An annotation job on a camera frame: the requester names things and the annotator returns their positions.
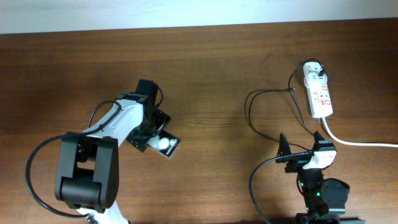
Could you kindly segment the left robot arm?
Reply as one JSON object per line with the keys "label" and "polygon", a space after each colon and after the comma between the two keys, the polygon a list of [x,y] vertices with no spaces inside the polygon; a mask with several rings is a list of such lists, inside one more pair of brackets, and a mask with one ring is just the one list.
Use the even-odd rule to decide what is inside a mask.
{"label": "left robot arm", "polygon": [[166,157],[178,146],[179,139],[164,130],[170,116],[158,109],[157,94],[123,94],[96,124],[62,138],[55,197],[89,223],[128,223],[116,202],[124,141],[141,152],[151,147]]}

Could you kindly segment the black smartphone with lit screen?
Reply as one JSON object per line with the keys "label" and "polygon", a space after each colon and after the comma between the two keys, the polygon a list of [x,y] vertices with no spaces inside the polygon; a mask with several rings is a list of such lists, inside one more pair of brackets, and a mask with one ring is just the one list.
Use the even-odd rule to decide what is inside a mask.
{"label": "black smartphone with lit screen", "polygon": [[162,130],[158,135],[150,138],[147,145],[167,158],[171,158],[180,144],[180,139]]}

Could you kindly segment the white USB charger adapter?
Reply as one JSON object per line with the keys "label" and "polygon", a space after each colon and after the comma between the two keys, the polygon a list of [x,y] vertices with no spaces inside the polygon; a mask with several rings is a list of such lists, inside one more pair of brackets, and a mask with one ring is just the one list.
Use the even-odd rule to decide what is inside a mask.
{"label": "white USB charger adapter", "polygon": [[328,77],[324,70],[304,71],[304,84],[307,88],[326,85]]}

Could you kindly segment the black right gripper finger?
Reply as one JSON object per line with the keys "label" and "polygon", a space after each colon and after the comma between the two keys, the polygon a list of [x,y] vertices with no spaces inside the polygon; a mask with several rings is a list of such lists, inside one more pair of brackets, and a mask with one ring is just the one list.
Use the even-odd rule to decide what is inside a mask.
{"label": "black right gripper finger", "polygon": [[288,140],[284,133],[280,133],[279,136],[279,149],[277,151],[277,157],[289,156],[291,155],[291,149]]}
{"label": "black right gripper finger", "polygon": [[312,147],[312,150],[314,152],[336,151],[335,145],[331,141],[324,139],[318,131],[314,132],[313,137],[315,143]]}

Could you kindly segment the white power strip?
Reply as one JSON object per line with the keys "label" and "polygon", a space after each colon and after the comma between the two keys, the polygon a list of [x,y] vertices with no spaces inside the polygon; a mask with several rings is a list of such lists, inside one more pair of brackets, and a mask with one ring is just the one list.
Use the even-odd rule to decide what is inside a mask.
{"label": "white power strip", "polygon": [[[323,70],[318,62],[307,62],[304,71]],[[326,118],[333,114],[328,84],[307,88],[308,101],[313,118]]]}

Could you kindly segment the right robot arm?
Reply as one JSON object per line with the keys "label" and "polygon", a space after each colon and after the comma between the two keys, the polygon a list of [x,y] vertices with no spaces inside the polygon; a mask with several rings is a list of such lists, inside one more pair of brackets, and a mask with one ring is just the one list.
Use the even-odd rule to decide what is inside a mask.
{"label": "right robot arm", "polygon": [[277,163],[286,165],[286,173],[297,174],[297,186],[301,190],[306,213],[298,213],[295,223],[365,223],[359,218],[341,218],[346,213],[350,186],[341,180],[323,176],[336,157],[335,145],[319,132],[315,132],[311,150],[292,153],[285,135],[280,134]]}

